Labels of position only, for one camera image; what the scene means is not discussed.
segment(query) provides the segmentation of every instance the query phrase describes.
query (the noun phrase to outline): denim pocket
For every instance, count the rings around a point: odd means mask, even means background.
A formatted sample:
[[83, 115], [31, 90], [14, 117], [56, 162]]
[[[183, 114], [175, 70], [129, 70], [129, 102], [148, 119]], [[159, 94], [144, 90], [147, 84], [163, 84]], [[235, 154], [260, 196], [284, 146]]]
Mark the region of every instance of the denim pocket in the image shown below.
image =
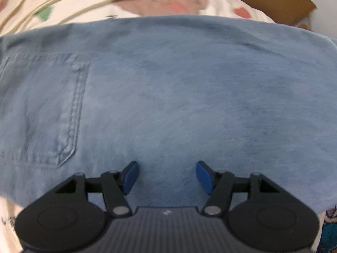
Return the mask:
[[74, 153], [88, 63], [16, 54], [0, 63], [0, 164], [56, 168]]

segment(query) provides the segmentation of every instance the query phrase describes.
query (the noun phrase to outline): cartoon bear print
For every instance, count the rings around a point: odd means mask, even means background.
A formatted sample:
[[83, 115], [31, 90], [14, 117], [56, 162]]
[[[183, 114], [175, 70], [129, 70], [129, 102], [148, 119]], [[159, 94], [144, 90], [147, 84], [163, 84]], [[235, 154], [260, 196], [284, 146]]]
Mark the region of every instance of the cartoon bear print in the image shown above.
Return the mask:
[[140, 16], [198, 15], [207, 0], [119, 0], [114, 4]]

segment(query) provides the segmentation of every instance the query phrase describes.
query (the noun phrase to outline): wrinkled fabric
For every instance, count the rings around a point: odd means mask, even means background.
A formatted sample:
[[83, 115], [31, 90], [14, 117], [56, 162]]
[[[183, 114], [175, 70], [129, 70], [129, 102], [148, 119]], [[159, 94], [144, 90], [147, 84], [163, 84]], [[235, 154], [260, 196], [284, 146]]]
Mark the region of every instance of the wrinkled fabric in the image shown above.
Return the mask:
[[140, 164], [127, 196], [202, 206], [204, 160], [337, 202], [336, 40], [205, 16], [109, 19], [0, 38], [0, 194], [26, 206], [75, 172]]

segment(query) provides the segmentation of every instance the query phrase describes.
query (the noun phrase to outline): ribbed gray surface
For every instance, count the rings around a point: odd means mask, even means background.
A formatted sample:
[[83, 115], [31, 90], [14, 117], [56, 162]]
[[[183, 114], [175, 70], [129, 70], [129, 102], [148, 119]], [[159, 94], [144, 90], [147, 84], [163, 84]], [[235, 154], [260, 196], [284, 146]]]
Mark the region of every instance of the ribbed gray surface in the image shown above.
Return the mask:
[[[195, 208], [139, 208], [116, 219], [107, 233], [80, 253], [254, 253], [239, 242], [220, 219], [206, 218]], [[298, 253], [312, 253], [301, 250]]]

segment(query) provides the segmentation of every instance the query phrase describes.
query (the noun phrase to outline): denim garment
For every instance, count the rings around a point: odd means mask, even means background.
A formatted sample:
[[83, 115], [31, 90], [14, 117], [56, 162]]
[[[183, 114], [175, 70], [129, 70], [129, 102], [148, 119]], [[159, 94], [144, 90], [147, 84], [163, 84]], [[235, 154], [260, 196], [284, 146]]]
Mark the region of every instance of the denim garment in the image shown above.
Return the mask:
[[75, 172], [137, 160], [133, 208], [201, 206], [204, 160], [243, 177], [262, 172], [321, 212], [337, 204], [336, 44], [206, 16], [3, 36], [0, 194], [26, 206]]

